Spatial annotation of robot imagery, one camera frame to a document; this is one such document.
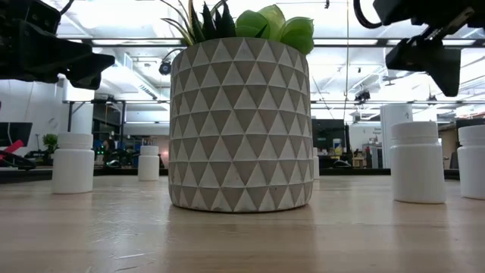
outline black equipment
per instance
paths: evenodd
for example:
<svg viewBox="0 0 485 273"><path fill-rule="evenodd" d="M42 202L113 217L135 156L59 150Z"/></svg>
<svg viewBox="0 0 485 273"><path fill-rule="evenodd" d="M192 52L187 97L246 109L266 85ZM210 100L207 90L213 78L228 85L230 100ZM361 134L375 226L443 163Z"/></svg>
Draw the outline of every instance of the black equipment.
<svg viewBox="0 0 485 273"><path fill-rule="evenodd" d="M362 14L360 0L354 0L355 16L369 29L411 19L413 25L427 24L418 36L403 39L386 56L389 69L426 71L445 96L458 95L460 84L460 49L443 46L443 38L464 25L485 27L484 0L374 0L381 23L373 24Z"/></svg>
<svg viewBox="0 0 485 273"><path fill-rule="evenodd" d="M64 74L76 88L98 89L114 57L57 38L60 21L61 12L41 0L0 0L0 79L57 83Z"/></svg>
<svg viewBox="0 0 485 273"><path fill-rule="evenodd" d="M158 69L158 72L162 75L168 75L172 71L172 64L170 61L163 61Z"/></svg>

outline potted plant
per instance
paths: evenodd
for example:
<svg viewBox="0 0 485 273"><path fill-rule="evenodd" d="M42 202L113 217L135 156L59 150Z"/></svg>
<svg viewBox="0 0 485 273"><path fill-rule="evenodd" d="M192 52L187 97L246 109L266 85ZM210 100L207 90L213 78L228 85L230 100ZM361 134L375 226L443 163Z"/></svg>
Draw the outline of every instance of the potted plant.
<svg viewBox="0 0 485 273"><path fill-rule="evenodd" d="M272 5L234 22L222 1L212 10L204 5L200 22L192 1L189 12L171 7L183 24L162 20L188 45L171 73L172 203L219 212L307 204L313 142L305 56L313 49L312 20L285 20Z"/></svg>
<svg viewBox="0 0 485 273"><path fill-rule="evenodd" d="M52 165L52 155L54 151L58 148L58 136L53 133L47 133L42 137L42 142L44 146L47 147L47 153L44 156L44 164Z"/></svg>

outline green leaf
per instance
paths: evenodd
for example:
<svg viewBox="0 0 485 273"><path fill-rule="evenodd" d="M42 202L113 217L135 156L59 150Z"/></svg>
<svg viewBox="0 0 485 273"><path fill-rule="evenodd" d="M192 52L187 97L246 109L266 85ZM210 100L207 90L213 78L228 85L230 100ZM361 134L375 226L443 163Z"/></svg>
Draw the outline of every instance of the green leaf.
<svg viewBox="0 0 485 273"><path fill-rule="evenodd" d="M258 34L256 34L255 38L261 38L263 36L264 31L268 26L264 26L261 30L259 30Z"/></svg>
<svg viewBox="0 0 485 273"><path fill-rule="evenodd" d="M204 37L206 40L210 39L217 39L218 34L214 26L214 21L212 20L211 12L207 7L207 4L204 2L204 10L202 12L202 16L204 17Z"/></svg>
<svg viewBox="0 0 485 273"><path fill-rule="evenodd" d="M197 17L196 10L194 9L192 0L189 0L189 8L190 8L189 22L190 22L190 26L192 27L192 33L195 38L194 43L204 42L205 41L204 33L202 32L202 27L200 25L199 18Z"/></svg>
<svg viewBox="0 0 485 273"><path fill-rule="evenodd" d="M211 16L213 17L215 13L217 12L217 9L222 6L222 0L220 0L214 7L211 9Z"/></svg>
<svg viewBox="0 0 485 273"><path fill-rule="evenodd" d="M190 34L182 27L182 25L179 24L179 22L170 18L162 18L162 20L169 23L171 26L175 27L180 32L180 34L182 34L183 39L185 40L185 43L188 46L192 46L194 44Z"/></svg>
<svg viewBox="0 0 485 273"><path fill-rule="evenodd" d="M298 30L300 33L310 34L313 36L313 20L307 17L294 17L289 19L285 23L285 27L281 33L281 36L285 36L288 32L292 30Z"/></svg>
<svg viewBox="0 0 485 273"><path fill-rule="evenodd" d="M277 5L267 6L258 11L269 23L270 36L273 41L280 41L281 29L285 25L285 16Z"/></svg>
<svg viewBox="0 0 485 273"><path fill-rule="evenodd" d="M236 35L238 37L255 37L265 27L261 38L268 39L270 36L268 25L268 20L258 12L244 11L236 20Z"/></svg>
<svg viewBox="0 0 485 273"><path fill-rule="evenodd" d="M307 55L313 50L313 36L309 33L300 33L299 30L291 30L281 37L281 42Z"/></svg>
<svg viewBox="0 0 485 273"><path fill-rule="evenodd" d="M222 5L224 6L224 12L222 13L220 26L217 26L219 37L236 37L236 25L234 24L233 17L230 15L226 0L222 0Z"/></svg>
<svg viewBox="0 0 485 273"><path fill-rule="evenodd" d="M168 5L169 7L173 8L180 16L180 18L183 19L183 23L185 24L185 27L187 28L187 31L190 32L190 26L189 26L189 23L187 22L187 20L190 19L190 17L188 18L185 18L182 14L181 11L179 11L177 8L175 8L172 4L170 4L169 2L165 1L165 0L160 0L162 1L163 3L165 3L166 5Z"/></svg>

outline geometric patterned pot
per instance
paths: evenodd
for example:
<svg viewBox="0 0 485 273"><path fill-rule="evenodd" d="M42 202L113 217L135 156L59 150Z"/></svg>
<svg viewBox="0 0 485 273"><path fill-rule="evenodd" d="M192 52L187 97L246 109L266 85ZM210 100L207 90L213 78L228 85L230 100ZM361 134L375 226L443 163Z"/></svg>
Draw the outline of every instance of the geometric patterned pot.
<svg viewBox="0 0 485 273"><path fill-rule="evenodd" d="M190 46L171 72L169 191L214 212L303 206L313 185L308 63L254 38Z"/></svg>

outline ceiling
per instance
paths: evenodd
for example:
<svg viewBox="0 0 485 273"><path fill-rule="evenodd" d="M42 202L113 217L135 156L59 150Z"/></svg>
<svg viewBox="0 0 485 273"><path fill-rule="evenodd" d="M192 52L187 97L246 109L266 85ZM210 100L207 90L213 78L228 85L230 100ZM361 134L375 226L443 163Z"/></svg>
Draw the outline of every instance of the ceiling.
<svg viewBox="0 0 485 273"><path fill-rule="evenodd" d="M66 5L67 0L44 0L44 2L61 9ZM169 2L182 10L178 1L169 0ZM206 0L206 2L212 6L217 0ZM273 3L274 1L270 0L228 1L234 17L248 8L257 11ZM202 11L202 4L202 0L194 0L197 11ZM311 71L312 100L343 101L347 95L349 100L353 101L355 94L364 89L370 91L371 100L378 101L422 101L430 94L436 95L440 101L485 99L485 80L483 80L485 49L462 50L462 88L458 97L446 98L426 74L388 71L384 57L390 51L390 47L368 47L372 40L399 40L419 34L425 27L411 26L408 21L405 21L376 30L365 29L356 20L352 3L347 3L346 0L330 0L328 9L324 8L325 1L278 0L277 4L287 18L295 16L314 18L314 38L321 39L318 40L318 45L325 45L325 47L316 47L307 56ZM370 21L378 22L371 0L361 0L361 6ZM95 48L95 51L115 55L117 59L123 59L125 55L130 56L137 76L152 86L157 96L167 97L170 77L161 76L158 73L158 66L161 59L171 49L177 47L178 40L168 39L180 38L180 34L161 21L160 18L163 17L181 21L175 11L159 0L76 0L62 17L58 35L65 39L89 40L99 47ZM482 29L464 27L447 38L454 39L449 43L459 46L469 44L470 39L484 37ZM123 45L134 42L130 40L132 38L145 39L141 41L144 46L124 47ZM342 42L345 45L347 40L356 45L351 48L342 46ZM160 47L164 42L174 44L174 47ZM158 47L150 47L150 43L156 43ZM404 77L389 82L385 80L386 76ZM110 89L106 86L109 85L105 84L104 91ZM120 93L118 94L120 98L149 99L143 92L138 95L130 93L129 96L123 94L123 87L118 88L116 92ZM434 111L446 114L462 106L438 105ZM358 107L352 103L344 105L337 102L314 107L327 111L330 109L337 116L344 115L343 112L339 112L344 108L349 108L347 113L354 115L362 115L362 113L375 115L379 109L375 105ZM419 105L415 106L416 111L422 111L422 108Z"/></svg>

